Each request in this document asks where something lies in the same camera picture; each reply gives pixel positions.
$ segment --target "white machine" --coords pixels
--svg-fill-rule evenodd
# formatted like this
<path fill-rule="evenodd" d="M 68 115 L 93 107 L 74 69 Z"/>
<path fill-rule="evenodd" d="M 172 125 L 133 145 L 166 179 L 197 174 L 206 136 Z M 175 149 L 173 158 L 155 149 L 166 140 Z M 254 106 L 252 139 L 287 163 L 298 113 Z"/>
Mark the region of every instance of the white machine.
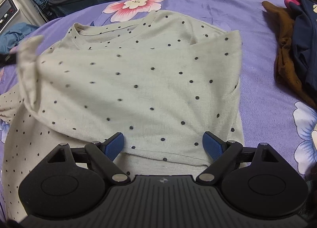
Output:
<path fill-rule="evenodd" d="M 0 34 L 20 22 L 42 26 L 47 20 L 31 0 L 0 0 Z"/>

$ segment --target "navy blue garment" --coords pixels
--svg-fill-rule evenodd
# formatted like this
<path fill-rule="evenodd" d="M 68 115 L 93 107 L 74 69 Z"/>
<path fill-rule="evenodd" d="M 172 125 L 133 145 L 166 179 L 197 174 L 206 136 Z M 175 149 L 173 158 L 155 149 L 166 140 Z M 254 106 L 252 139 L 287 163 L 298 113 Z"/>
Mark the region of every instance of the navy blue garment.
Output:
<path fill-rule="evenodd" d="M 8 54 L 24 37 L 37 28 L 37 26 L 24 22 L 11 26 L 6 32 L 0 35 L 0 53 Z"/>
<path fill-rule="evenodd" d="M 289 3 L 295 16 L 292 48 L 295 72 L 305 91 L 317 102 L 317 7 L 309 0 L 300 0 L 301 5 Z"/>

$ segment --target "pile of clothes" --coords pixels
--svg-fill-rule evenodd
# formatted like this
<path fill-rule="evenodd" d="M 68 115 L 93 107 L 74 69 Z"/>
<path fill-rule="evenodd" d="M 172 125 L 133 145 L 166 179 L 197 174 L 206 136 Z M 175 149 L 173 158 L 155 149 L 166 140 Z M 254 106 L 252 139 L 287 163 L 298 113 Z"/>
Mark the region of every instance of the pile of clothes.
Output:
<path fill-rule="evenodd" d="M 287 8 L 262 5 L 280 25 L 275 80 L 317 110 L 317 5 L 309 0 L 285 0 Z"/>

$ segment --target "ribbed black surface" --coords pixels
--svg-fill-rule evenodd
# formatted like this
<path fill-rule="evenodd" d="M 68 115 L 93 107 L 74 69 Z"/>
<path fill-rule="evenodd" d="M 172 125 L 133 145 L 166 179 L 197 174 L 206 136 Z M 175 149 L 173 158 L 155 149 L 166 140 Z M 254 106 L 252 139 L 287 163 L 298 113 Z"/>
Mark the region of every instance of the ribbed black surface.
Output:
<path fill-rule="evenodd" d="M 243 216 L 227 206 L 215 188 L 198 185 L 191 176 L 137 176 L 127 186 L 112 188 L 104 202 L 86 216 L 65 221 L 28 216 L 21 224 L 26 228 L 302 228 L 306 225 L 299 216 L 282 220 Z"/>

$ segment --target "neckline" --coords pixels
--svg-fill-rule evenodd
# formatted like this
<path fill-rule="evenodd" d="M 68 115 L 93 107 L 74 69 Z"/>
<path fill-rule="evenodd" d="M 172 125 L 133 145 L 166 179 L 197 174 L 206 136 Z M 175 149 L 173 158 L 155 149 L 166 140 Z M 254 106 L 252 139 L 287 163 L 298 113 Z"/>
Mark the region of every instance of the neckline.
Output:
<path fill-rule="evenodd" d="M 149 28 L 149 25 L 151 26 L 152 22 L 155 19 L 156 14 L 157 14 L 157 11 L 150 11 L 144 18 L 129 20 L 125 22 L 117 22 L 117 23 L 106 25 L 106 26 L 100 26 L 100 27 L 86 26 L 80 23 L 74 23 L 72 28 L 69 30 L 69 33 L 72 36 L 74 43 L 80 49 L 87 49 L 88 45 L 93 45 L 95 49 L 105 48 L 105 44 L 111 44 L 111 45 L 119 44 L 123 41 L 133 39 L 138 34 L 143 32 L 145 29 Z M 120 37 L 115 37 L 113 39 L 110 39 L 109 41 L 97 43 L 97 42 L 88 42 L 85 40 L 85 36 L 97 36 L 97 35 L 107 34 L 108 32 L 111 32 L 114 30 L 128 29 L 129 27 L 135 26 L 135 25 L 136 27 L 132 31 L 129 31 L 126 34 L 121 35 Z"/>

